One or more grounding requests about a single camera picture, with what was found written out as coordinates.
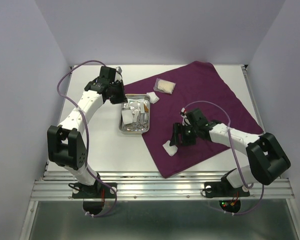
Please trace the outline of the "bagged beige bandage roll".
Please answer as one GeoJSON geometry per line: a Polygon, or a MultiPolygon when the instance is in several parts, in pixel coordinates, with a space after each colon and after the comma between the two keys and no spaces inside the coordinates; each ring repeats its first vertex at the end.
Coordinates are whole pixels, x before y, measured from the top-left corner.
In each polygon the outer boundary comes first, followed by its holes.
{"type": "Polygon", "coordinates": [[[176,83],[157,78],[153,87],[155,92],[172,94],[175,89],[176,83]]]}

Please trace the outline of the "scalpel blade orange packet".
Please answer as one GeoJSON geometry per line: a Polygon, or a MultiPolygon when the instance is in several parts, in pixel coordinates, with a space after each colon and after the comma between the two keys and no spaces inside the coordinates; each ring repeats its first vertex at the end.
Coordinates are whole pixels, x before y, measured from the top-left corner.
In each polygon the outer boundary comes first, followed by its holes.
{"type": "Polygon", "coordinates": [[[149,108],[144,104],[143,105],[144,106],[144,111],[146,112],[146,113],[148,113],[149,112],[149,108]]]}

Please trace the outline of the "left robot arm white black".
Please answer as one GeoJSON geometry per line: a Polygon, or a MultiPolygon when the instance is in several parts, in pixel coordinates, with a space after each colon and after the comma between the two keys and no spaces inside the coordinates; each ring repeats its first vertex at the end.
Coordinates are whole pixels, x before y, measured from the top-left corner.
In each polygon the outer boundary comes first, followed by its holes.
{"type": "Polygon", "coordinates": [[[47,130],[49,160],[75,177],[77,183],[70,187],[84,198],[96,197],[102,189],[99,173],[88,164],[89,142],[83,140],[83,134],[89,133],[89,121],[106,101],[113,105],[128,101],[120,67],[102,66],[99,76],[88,82],[70,114],[47,130]]]}

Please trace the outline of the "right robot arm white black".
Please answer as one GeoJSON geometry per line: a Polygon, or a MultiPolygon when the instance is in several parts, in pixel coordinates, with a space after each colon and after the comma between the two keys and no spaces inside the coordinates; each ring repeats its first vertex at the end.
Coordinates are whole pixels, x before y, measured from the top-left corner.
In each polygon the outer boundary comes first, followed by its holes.
{"type": "Polygon", "coordinates": [[[247,156],[247,166],[237,166],[220,181],[210,183],[209,190],[217,197],[232,195],[256,183],[268,186],[291,167],[280,143],[269,132],[258,135],[231,128],[217,120],[208,121],[199,108],[183,110],[181,115],[185,122],[173,124],[172,137],[168,140],[171,148],[195,145],[200,138],[247,156]]]}

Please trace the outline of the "stainless steel tray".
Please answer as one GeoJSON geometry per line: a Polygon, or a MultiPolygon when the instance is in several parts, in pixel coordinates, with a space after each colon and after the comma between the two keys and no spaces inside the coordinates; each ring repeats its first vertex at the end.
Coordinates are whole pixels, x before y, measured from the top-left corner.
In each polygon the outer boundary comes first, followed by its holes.
{"type": "Polygon", "coordinates": [[[126,94],[121,104],[118,129],[123,134],[142,135],[150,129],[151,99],[147,94],[126,94]]]}

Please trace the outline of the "white gauze pad top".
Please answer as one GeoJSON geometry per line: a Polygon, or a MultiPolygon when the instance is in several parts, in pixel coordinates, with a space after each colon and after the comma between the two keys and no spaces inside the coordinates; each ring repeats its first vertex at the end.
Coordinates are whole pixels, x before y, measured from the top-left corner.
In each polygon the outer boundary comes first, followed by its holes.
{"type": "Polygon", "coordinates": [[[160,98],[156,95],[154,91],[146,93],[150,97],[150,103],[155,104],[160,100],[160,98]]]}

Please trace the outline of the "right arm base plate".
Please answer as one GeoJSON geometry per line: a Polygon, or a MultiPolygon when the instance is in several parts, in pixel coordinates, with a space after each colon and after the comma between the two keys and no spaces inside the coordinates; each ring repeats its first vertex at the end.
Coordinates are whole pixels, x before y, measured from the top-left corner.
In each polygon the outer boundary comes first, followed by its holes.
{"type": "Polygon", "coordinates": [[[232,197],[249,197],[250,192],[243,191],[241,187],[233,188],[229,183],[223,181],[208,181],[204,183],[201,190],[203,197],[212,198],[232,198],[232,197]]]}

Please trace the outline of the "white gauze pad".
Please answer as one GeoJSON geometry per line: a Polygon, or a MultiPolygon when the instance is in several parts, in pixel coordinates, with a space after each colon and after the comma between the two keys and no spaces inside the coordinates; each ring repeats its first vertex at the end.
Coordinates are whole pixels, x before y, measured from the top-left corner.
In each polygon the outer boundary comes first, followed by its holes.
{"type": "Polygon", "coordinates": [[[172,157],[172,156],[174,156],[174,155],[177,153],[178,147],[175,146],[175,145],[170,146],[170,143],[171,143],[171,141],[168,140],[166,143],[164,143],[164,144],[162,145],[162,147],[163,147],[164,150],[167,152],[167,154],[168,154],[170,157],[172,157]]]}
{"type": "Polygon", "coordinates": [[[150,97],[150,103],[155,104],[160,100],[160,98],[156,95],[154,91],[146,93],[150,97]]]}
{"type": "Polygon", "coordinates": [[[129,124],[133,123],[133,121],[134,121],[133,113],[129,109],[123,109],[121,111],[121,116],[122,116],[122,122],[124,125],[129,125],[129,124]]]}

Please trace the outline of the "white gauze pad bottom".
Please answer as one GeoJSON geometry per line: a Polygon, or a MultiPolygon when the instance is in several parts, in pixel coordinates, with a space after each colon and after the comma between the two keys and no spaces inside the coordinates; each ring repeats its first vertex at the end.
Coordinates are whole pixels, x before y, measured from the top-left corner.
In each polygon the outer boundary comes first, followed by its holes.
{"type": "Polygon", "coordinates": [[[170,157],[172,157],[172,156],[174,156],[174,155],[177,153],[178,147],[175,146],[175,145],[170,146],[170,143],[171,143],[171,141],[168,140],[166,143],[164,143],[164,144],[162,145],[162,147],[163,147],[164,150],[167,152],[167,154],[168,154],[170,157]]]}

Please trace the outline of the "small white paper strip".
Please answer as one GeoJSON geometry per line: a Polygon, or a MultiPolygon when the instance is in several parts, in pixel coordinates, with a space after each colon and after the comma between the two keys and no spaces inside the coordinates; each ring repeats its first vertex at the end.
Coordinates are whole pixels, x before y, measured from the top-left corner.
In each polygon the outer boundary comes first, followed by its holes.
{"type": "Polygon", "coordinates": [[[140,101],[140,102],[139,102],[139,105],[140,105],[140,113],[141,113],[141,114],[144,114],[144,113],[145,113],[145,105],[144,105],[144,102],[143,102],[143,101],[140,101]]]}

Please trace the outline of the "small clear bagged packet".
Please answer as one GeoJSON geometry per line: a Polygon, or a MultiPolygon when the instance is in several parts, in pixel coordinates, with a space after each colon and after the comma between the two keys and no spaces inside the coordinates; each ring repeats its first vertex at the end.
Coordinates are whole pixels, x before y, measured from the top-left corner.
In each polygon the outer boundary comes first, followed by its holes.
{"type": "Polygon", "coordinates": [[[140,106],[138,104],[137,101],[131,101],[129,104],[128,104],[132,114],[133,114],[133,122],[137,122],[137,119],[139,117],[139,114],[140,114],[140,106]]]}

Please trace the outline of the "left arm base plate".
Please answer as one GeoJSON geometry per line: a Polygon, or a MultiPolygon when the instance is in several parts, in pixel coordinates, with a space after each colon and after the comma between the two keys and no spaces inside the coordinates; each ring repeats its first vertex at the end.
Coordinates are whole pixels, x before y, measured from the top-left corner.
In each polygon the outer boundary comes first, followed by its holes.
{"type": "Polygon", "coordinates": [[[99,182],[94,185],[84,185],[79,182],[69,183],[73,199],[115,199],[115,193],[99,182]]]}

